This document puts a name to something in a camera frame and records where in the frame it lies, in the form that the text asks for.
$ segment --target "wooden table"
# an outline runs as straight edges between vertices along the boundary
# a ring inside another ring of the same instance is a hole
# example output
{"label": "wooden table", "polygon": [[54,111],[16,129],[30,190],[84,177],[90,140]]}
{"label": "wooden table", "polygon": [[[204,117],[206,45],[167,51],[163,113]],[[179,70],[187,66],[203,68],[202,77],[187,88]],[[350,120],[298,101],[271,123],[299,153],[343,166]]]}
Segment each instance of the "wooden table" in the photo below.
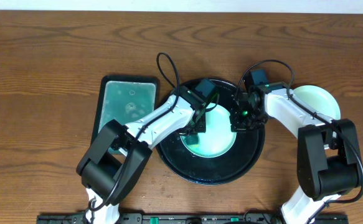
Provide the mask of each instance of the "wooden table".
{"label": "wooden table", "polygon": [[[0,223],[35,223],[40,213],[86,208],[75,168],[89,147],[100,80],[109,73],[157,76],[163,97],[170,87],[156,68],[158,52],[172,56],[182,82],[237,82],[259,60],[289,63],[294,87],[318,85],[335,96],[342,117],[356,124],[363,158],[363,16],[0,11]],[[280,65],[263,68],[273,82],[290,78]],[[256,165],[219,186],[181,179],[154,151],[121,207],[146,213],[275,210],[298,186],[296,146],[292,134],[269,121]],[[326,211],[362,223],[363,199]]]}

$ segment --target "white plate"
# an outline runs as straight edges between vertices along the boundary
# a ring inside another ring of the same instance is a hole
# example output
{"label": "white plate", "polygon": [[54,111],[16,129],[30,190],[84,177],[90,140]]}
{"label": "white plate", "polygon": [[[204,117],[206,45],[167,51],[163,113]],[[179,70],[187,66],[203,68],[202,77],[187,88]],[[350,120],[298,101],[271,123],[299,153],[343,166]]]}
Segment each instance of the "white plate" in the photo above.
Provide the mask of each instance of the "white plate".
{"label": "white plate", "polygon": [[336,120],[341,118],[341,110],[335,98],[323,88],[306,85],[294,89],[293,92],[299,99],[318,112]]}

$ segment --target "white wall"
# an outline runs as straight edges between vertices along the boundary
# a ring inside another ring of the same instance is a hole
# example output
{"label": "white wall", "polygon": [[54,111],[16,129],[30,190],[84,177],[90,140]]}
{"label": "white wall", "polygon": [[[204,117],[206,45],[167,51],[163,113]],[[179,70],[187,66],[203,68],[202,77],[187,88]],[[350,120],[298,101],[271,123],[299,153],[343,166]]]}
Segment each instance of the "white wall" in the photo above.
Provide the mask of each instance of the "white wall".
{"label": "white wall", "polygon": [[0,0],[0,9],[363,14],[363,0]]}

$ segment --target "black round tray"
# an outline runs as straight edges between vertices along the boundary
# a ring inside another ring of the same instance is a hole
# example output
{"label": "black round tray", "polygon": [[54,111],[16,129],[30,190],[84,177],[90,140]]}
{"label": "black round tray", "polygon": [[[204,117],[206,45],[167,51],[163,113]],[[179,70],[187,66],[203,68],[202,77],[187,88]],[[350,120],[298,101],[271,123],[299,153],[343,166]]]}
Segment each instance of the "black round tray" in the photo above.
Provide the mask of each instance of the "black round tray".
{"label": "black round tray", "polygon": [[[230,111],[232,95],[237,87],[224,80],[210,80],[219,87],[219,105]],[[190,80],[183,85],[190,88],[199,81],[200,79]],[[262,153],[264,137],[264,127],[237,133],[233,146],[225,154],[214,158],[192,154],[176,132],[163,139],[156,149],[163,162],[180,177],[197,184],[216,185],[231,182],[246,174]]]}

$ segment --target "white background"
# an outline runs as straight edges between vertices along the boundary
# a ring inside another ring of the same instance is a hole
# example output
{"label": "white background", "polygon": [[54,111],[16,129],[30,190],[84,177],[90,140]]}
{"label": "white background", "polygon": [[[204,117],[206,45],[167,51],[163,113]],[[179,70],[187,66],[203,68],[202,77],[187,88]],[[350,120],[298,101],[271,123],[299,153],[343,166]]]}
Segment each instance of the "white background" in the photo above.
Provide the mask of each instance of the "white background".
{"label": "white background", "polygon": [[363,14],[363,0],[0,0],[0,9]]}

